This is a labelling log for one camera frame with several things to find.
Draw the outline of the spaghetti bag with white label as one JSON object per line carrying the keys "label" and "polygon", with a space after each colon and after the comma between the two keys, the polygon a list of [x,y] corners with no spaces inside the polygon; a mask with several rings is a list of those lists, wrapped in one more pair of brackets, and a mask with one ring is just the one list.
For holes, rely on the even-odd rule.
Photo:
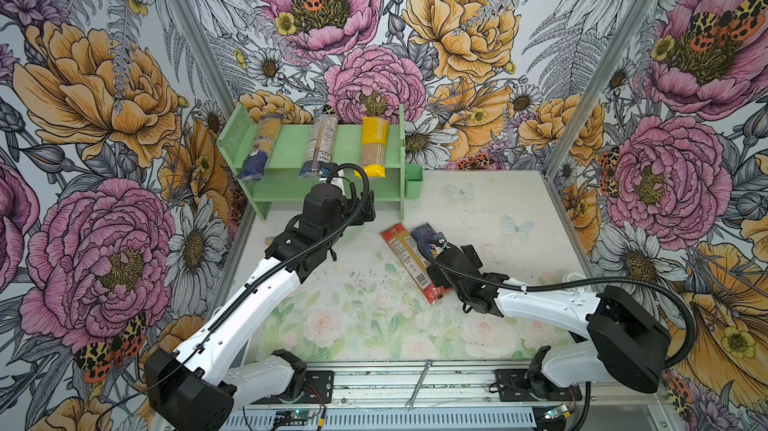
{"label": "spaghetti bag with white label", "polygon": [[338,122],[335,114],[323,114],[314,121],[299,171],[300,178],[323,177],[330,173]]}

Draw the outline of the yellow spaghetti bag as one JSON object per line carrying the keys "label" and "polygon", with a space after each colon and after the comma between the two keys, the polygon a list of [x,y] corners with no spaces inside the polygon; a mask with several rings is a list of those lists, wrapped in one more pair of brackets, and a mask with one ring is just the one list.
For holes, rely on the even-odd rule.
{"label": "yellow spaghetti bag", "polygon": [[362,120],[361,167],[368,178],[386,176],[389,128],[389,121],[382,117],[368,116]]}

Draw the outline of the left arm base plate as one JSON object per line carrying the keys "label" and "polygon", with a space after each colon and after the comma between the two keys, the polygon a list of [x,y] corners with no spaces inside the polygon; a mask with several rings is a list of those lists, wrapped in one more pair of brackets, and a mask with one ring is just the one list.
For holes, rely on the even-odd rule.
{"label": "left arm base plate", "polygon": [[271,396],[254,401],[253,405],[317,405],[318,401],[330,404],[333,398],[334,379],[333,371],[310,370],[306,372],[305,382],[296,397],[291,398],[289,394]]}

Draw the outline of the spaghetti bag with blue end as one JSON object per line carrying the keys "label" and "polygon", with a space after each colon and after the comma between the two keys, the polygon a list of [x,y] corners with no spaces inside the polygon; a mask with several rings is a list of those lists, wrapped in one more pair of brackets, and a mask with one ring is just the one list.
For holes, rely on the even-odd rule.
{"label": "spaghetti bag with blue end", "polygon": [[237,174],[238,179],[260,181],[264,177],[282,122],[281,114],[268,114],[260,119],[251,150]]}

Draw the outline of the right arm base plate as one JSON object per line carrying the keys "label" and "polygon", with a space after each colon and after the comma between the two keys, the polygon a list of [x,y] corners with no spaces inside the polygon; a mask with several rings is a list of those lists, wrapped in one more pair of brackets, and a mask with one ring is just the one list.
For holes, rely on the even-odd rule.
{"label": "right arm base plate", "polygon": [[498,394],[501,402],[575,402],[582,399],[578,385],[560,388],[546,378],[529,378],[526,370],[515,368],[495,370],[488,391]]}

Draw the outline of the red spaghetti bag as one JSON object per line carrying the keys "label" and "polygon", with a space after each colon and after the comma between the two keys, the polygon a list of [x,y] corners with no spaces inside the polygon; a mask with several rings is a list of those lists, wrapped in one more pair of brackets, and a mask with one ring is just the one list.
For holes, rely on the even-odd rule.
{"label": "red spaghetti bag", "polygon": [[449,294],[449,288],[438,286],[432,280],[428,273],[428,261],[419,252],[417,241],[401,223],[382,231],[380,235],[430,304]]}

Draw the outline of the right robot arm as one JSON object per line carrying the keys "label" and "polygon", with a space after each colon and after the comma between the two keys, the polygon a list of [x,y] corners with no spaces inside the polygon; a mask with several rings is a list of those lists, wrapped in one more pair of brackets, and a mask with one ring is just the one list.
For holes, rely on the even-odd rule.
{"label": "right robot arm", "polygon": [[664,326],[624,289],[601,292],[587,285],[561,283],[552,290],[500,273],[481,272],[470,245],[422,243],[431,273],[443,275],[467,312],[539,321],[568,331],[574,343],[539,347],[518,385],[548,399],[557,390],[586,382],[616,382],[653,394],[666,367],[671,337]]}

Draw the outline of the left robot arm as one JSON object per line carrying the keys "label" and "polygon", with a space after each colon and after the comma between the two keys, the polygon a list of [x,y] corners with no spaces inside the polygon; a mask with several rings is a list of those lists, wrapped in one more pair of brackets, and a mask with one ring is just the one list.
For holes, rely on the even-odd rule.
{"label": "left robot arm", "polygon": [[301,214],[273,238],[264,258],[232,297],[174,350],[158,349],[144,365],[151,408],[177,430],[218,430],[230,414],[266,398],[293,401],[306,382],[306,364],[286,350],[235,367],[239,352],[276,307],[327,258],[349,226],[375,218],[369,188],[348,198],[321,182],[305,196]]}

